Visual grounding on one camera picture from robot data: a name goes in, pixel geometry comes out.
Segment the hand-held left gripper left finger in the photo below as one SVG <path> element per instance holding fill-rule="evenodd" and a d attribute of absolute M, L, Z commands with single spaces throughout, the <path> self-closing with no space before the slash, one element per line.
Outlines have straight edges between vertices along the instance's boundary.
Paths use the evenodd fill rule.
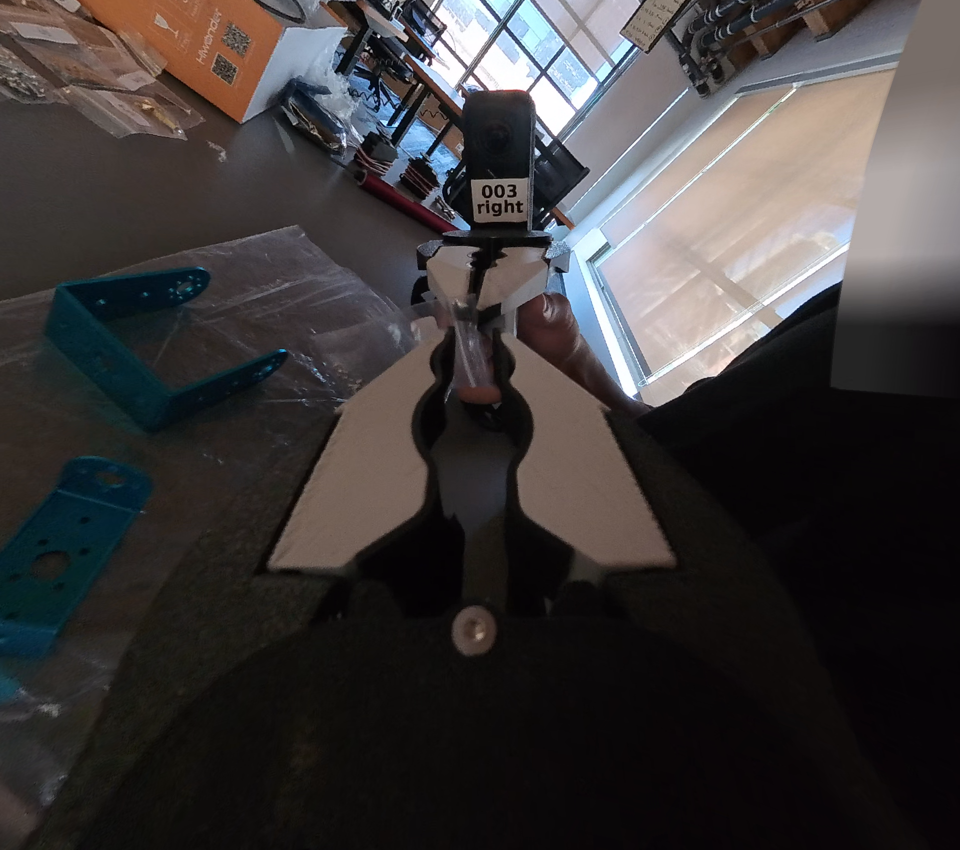
<path fill-rule="evenodd" d="M 433 450 L 448 423 L 453 349 L 451 331 L 424 330 L 342 404 L 268 571 L 343 572 L 426 517 L 439 494 Z"/>

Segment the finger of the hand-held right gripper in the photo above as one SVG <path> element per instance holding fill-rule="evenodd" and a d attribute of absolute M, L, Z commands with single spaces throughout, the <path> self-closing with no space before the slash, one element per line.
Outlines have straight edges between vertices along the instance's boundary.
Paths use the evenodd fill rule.
<path fill-rule="evenodd" d="M 550 264 L 545 250 L 503 250 L 488 268 L 478 293 L 478 326 L 515 334 L 521 305 L 546 291 Z"/>
<path fill-rule="evenodd" d="M 462 325 L 476 330 L 474 248 L 440 248 L 427 261 L 431 314 L 438 328 Z"/>

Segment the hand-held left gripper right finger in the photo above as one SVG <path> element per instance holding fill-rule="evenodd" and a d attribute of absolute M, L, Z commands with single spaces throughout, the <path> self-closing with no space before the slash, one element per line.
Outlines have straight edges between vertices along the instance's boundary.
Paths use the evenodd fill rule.
<path fill-rule="evenodd" d="M 501 340 L 512 391 L 532 421 L 516 469 L 521 514 L 569 549 L 570 572 L 675 570 L 606 407 L 516 336 Z"/>

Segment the small clear screw bag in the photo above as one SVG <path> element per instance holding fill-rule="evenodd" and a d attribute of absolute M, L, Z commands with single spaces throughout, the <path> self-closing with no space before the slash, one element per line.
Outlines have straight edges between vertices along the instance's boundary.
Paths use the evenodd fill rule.
<path fill-rule="evenodd" d="M 486 406 L 499 401 L 500 391 L 491 365 L 491 340 L 480 330 L 478 314 L 474 293 L 446 305 L 454 340 L 453 388 L 463 403 Z"/>

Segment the blue U-shaped metal bracket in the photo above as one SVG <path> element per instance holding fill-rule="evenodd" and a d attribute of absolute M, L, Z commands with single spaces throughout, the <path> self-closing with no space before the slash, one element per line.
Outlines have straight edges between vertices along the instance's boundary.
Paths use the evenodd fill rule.
<path fill-rule="evenodd" d="M 278 349 L 173 389 L 110 329 L 120 319 L 186 305 L 210 281 L 208 270 L 190 267 L 63 282 L 54 289 L 45 334 L 135 424 L 156 433 L 261 384 L 289 357 Z"/>

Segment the person's right forearm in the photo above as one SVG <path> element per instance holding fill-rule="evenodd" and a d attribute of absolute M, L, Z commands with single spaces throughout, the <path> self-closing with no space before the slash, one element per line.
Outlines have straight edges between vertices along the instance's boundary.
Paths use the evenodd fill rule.
<path fill-rule="evenodd" d="M 619 412 L 630 419 L 636 420 L 653 411 L 653 408 L 639 399 L 637 396 L 630 396 L 620 386 L 618 380 L 612 377 L 606 370 L 606 367 L 595 360 L 589 373 L 584 374 L 589 378 L 589 383 L 584 384 L 584 388 L 600 401 L 608 409 Z"/>

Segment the grey desk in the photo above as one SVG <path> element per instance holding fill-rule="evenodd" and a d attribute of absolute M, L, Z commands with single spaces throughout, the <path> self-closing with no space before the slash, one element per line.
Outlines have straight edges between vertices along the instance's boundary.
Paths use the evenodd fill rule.
<path fill-rule="evenodd" d="M 172 77 L 164 83 L 203 115 L 184 141 L 118 139 L 69 105 L 2 102 L 2 299 L 298 227 L 407 306 L 424 226 L 361 190 L 282 116 L 235 124 Z M 263 489 L 274 465 L 292 475 L 321 426 L 233 505 Z"/>

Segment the person's right hand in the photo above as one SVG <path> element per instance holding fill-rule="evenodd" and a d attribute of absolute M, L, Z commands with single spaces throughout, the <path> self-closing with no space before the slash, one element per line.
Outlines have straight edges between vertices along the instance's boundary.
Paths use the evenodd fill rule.
<path fill-rule="evenodd" d="M 584 337 L 570 301 L 561 293 L 545 292 L 516 312 L 517 338 L 575 384 L 612 408 L 620 391 L 613 388 L 606 367 Z"/>

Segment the dark red tube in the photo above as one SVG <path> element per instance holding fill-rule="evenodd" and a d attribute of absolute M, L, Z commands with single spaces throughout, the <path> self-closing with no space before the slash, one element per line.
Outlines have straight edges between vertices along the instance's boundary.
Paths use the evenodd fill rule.
<path fill-rule="evenodd" d="M 422 203 L 403 196 L 395 187 L 380 177 L 364 170 L 353 171 L 352 175 L 361 190 L 391 209 L 400 212 L 405 217 L 415 220 L 437 234 L 444 234 L 452 229 L 451 221 L 438 215 Z"/>

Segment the large grid window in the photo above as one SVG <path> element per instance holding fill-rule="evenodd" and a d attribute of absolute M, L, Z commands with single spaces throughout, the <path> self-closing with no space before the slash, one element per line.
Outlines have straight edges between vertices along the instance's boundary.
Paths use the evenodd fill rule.
<path fill-rule="evenodd" d="M 563 140 L 638 50 L 622 28 L 640 0 L 438 0 L 435 65 L 456 91 L 522 90 Z"/>

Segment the black monitor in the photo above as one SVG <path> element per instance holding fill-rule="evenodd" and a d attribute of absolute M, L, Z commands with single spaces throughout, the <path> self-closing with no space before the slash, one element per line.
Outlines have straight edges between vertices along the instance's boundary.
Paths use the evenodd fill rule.
<path fill-rule="evenodd" d="M 426 0 L 404 0 L 399 17 L 404 22 L 404 26 L 413 29 L 419 39 L 431 47 L 448 28 Z"/>

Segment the wooden work table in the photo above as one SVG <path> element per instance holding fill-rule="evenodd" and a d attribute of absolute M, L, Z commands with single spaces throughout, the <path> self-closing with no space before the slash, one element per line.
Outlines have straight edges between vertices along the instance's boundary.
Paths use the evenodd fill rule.
<path fill-rule="evenodd" d="M 410 89 L 394 110 L 388 124 L 393 130 L 391 139 L 398 145 L 409 131 L 415 120 L 422 120 L 420 113 L 429 98 L 436 101 L 443 124 L 436 130 L 434 139 L 424 152 L 432 157 L 438 148 L 444 145 L 445 137 L 454 128 L 460 128 L 465 98 L 454 89 L 433 67 L 433 51 L 418 36 L 407 22 L 387 18 L 368 1 L 321 3 L 334 21 L 346 28 L 347 36 L 342 40 L 342 54 L 337 61 L 335 72 L 343 77 L 350 76 L 358 67 L 362 52 L 372 37 L 392 40 L 400 45 L 399 62 L 408 69 L 412 77 Z"/>

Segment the bag of blue parts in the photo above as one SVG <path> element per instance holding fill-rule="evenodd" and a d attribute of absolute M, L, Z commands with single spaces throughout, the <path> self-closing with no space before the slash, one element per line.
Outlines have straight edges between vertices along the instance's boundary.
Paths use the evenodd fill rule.
<path fill-rule="evenodd" d="M 278 105 L 290 124 L 328 154 L 346 154 L 351 126 L 326 103 L 330 90 L 294 76 L 280 92 Z"/>

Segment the large clear plastic sheet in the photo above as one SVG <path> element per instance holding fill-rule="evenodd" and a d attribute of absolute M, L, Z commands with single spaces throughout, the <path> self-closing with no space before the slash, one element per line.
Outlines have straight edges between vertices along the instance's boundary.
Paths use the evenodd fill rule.
<path fill-rule="evenodd" d="M 55 799 L 133 633 L 196 539 L 407 343 L 399 306 L 298 227 L 127 272 L 181 267 L 210 273 L 197 300 L 116 325 L 164 383 L 189 385 L 276 349 L 289 355 L 263 384 L 154 435 L 46 339 L 52 290 L 2 299 L 2 543 L 69 460 L 104 457 L 152 481 L 143 511 L 54 651 L 41 660 L 2 658 L 2 848 L 22 844 Z"/>

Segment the hanging white sign board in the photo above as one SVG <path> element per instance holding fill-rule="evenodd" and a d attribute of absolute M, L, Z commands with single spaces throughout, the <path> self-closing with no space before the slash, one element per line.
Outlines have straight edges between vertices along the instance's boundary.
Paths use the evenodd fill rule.
<path fill-rule="evenodd" d="M 620 33 L 641 52 L 651 52 L 690 1 L 642 0 Z"/>

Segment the window with roller blind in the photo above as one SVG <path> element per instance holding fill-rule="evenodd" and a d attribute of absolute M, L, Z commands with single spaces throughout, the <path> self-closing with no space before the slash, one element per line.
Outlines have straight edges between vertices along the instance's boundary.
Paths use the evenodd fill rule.
<path fill-rule="evenodd" d="M 842 280 L 895 72 L 734 97 L 602 224 L 589 262 L 630 391 L 680 396 Z"/>

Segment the pile of clear parts bags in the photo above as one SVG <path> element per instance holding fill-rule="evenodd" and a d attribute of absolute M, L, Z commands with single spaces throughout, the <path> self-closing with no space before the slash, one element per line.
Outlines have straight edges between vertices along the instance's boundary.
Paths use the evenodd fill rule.
<path fill-rule="evenodd" d="M 1 0 L 1 33 L 2 100 L 69 105 L 118 139 L 182 141 L 205 120 L 161 83 L 160 52 L 79 0 Z"/>

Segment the blue perforated servo bracket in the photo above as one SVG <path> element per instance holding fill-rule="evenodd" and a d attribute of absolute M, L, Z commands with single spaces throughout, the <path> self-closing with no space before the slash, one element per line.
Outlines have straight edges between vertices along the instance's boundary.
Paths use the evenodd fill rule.
<path fill-rule="evenodd" d="M 114 681 L 133 636 L 118 610 L 114 556 L 149 508 L 146 470 L 66 460 L 52 489 L 2 543 L 2 728 L 51 724 Z"/>

